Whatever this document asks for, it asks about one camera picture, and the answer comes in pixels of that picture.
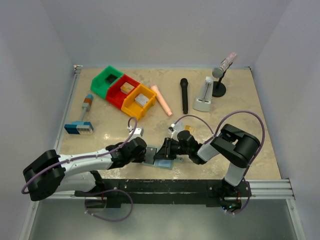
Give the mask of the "sage green card holder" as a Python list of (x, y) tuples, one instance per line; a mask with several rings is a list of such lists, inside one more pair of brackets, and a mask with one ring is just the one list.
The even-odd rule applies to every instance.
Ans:
[(163, 160), (163, 159), (158, 159), (158, 160), (154, 160), (154, 164), (146, 164), (145, 161), (142, 162), (141, 164), (144, 166), (148, 166), (148, 167), (154, 167), (154, 168), (161, 168), (161, 169), (167, 169), (167, 170), (171, 170), (174, 166), (174, 163), (180, 163), (183, 161), (182, 157), (177, 157), (174, 160)]

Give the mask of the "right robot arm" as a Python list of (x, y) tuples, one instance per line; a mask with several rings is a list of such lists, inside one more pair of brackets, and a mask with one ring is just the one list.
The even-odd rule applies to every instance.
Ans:
[(234, 196), (241, 189), (241, 181), (249, 162), (261, 147), (260, 141), (253, 135), (231, 124), (225, 124), (220, 133), (207, 143), (199, 143), (188, 130), (182, 130), (176, 139), (165, 138), (162, 147), (155, 153), (154, 160), (174, 160), (179, 155), (187, 155), (197, 165), (204, 165), (217, 155), (229, 161), (221, 187), (215, 192), (223, 199)]

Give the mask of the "white credit card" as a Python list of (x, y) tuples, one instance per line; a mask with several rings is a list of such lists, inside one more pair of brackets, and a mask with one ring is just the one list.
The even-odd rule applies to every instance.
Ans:
[(173, 123), (171, 125), (172, 131), (171, 131), (171, 138), (177, 139), (178, 133), (185, 130), (185, 127), (182, 122)]

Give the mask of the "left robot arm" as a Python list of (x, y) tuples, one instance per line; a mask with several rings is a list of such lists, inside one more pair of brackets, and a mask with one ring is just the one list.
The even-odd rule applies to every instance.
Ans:
[(95, 179), (92, 171), (112, 170), (145, 161), (146, 142), (136, 137), (129, 141), (109, 145), (88, 154), (57, 154), (47, 150), (23, 171), (25, 185), (21, 193), (29, 195), (34, 202), (44, 200), (55, 192), (68, 190), (100, 195), (104, 190), (102, 181)]

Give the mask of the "tan credit card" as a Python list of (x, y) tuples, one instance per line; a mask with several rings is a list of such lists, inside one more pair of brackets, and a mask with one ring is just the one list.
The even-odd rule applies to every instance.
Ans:
[(191, 134), (193, 134), (196, 129), (193, 126), (185, 125), (184, 130), (189, 131)]

